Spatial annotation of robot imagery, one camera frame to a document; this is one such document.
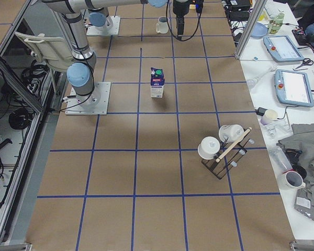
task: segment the white table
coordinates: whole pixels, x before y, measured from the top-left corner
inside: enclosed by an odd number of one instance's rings
[[[290,24],[297,24],[295,17],[293,16],[291,10],[287,4],[277,4],[279,10],[285,12],[284,23],[288,22]],[[283,25],[279,30],[277,35],[288,35],[292,41],[299,47],[297,44],[291,30],[294,27]],[[311,58],[314,60],[314,54],[311,49],[301,50],[301,53],[306,58]],[[278,65],[278,69],[283,70],[292,70],[293,67],[300,64],[300,62],[294,63],[276,63],[269,55],[264,46],[262,39],[252,39],[250,38],[249,43],[247,44],[243,54],[241,55],[241,65],[243,68],[245,79],[251,79],[258,76],[262,72],[265,72],[273,64]],[[314,89],[314,65],[303,67],[308,68],[308,70],[303,71],[308,74],[310,81],[311,89]],[[266,109],[273,109],[278,112],[278,116],[282,117],[284,115],[285,105],[280,104],[275,92],[274,87],[274,72],[266,74],[257,85],[250,92],[251,98],[254,104],[254,107],[263,107]],[[298,123],[314,123],[314,107],[312,108],[289,108],[287,109],[288,117],[291,124]],[[268,149],[271,149],[277,143],[277,140],[289,136],[286,134],[282,138],[272,139],[268,136],[266,131],[262,128],[262,133],[264,140]],[[278,175],[282,172],[282,169],[278,167],[276,162],[271,159],[273,170],[275,175]],[[281,196],[284,202],[285,210],[291,225],[291,229],[295,239],[311,239],[314,240],[314,221],[310,220],[306,216],[302,215],[294,209],[294,201],[296,197],[296,190],[281,190]]]

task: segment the brown cardboard floor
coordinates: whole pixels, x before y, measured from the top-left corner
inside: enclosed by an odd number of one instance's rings
[[[120,6],[120,36],[89,38],[107,116],[61,114],[27,235],[37,251],[280,251],[293,235],[222,4],[205,3],[197,36],[155,24],[165,8]],[[196,26],[195,12],[185,33]],[[164,69],[150,98],[150,67]],[[218,180],[197,154],[223,124],[255,144]]]

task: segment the paper cup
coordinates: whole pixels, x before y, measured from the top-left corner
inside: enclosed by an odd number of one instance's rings
[[[219,138],[222,142],[231,143],[237,140],[243,132],[244,129],[239,124],[223,125],[219,129]]]
[[[261,124],[271,124],[278,118],[278,113],[275,110],[266,110],[263,117],[261,118]]]
[[[205,137],[198,146],[198,154],[203,159],[213,159],[220,150],[220,142],[214,137]]]

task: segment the small white cup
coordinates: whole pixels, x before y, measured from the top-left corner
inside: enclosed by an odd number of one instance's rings
[[[278,113],[275,110],[266,110],[263,117],[261,118],[261,124],[271,124],[278,118]]]
[[[214,137],[205,137],[198,146],[198,154],[203,159],[213,159],[220,150],[220,142]]]
[[[300,189],[306,184],[302,180],[302,176],[295,171],[287,171],[277,177],[277,183],[280,189]]]
[[[169,31],[169,27],[167,26],[167,17],[159,17],[158,23],[156,24],[156,32],[165,34]]]
[[[219,129],[219,138],[222,142],[227,140],[227,143],[234,142],[244,132],[244,129],[239,124],[223,125]]]

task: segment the mug rack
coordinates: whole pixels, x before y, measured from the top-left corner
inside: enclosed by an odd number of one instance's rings
[[[248,143],[255,143],[253,139],[248,139],[242,143],[244,138],[251,132],[251,130],[251,127],[247,128],[244,133],[239,136],[239,138],[235,140],[227,149],[225,149],[228,140],[226,139],[224,142],[222,142],[221,150],[213,159],[202,159],[201,163],[203,163],[203,165],[218,179],[222,179],[231,168],[237,166],[237,162],[248,152],[245,149],[245,146]],[[237,152],[229,160],[226,159],[223,161],[232,150],[236,150]]]

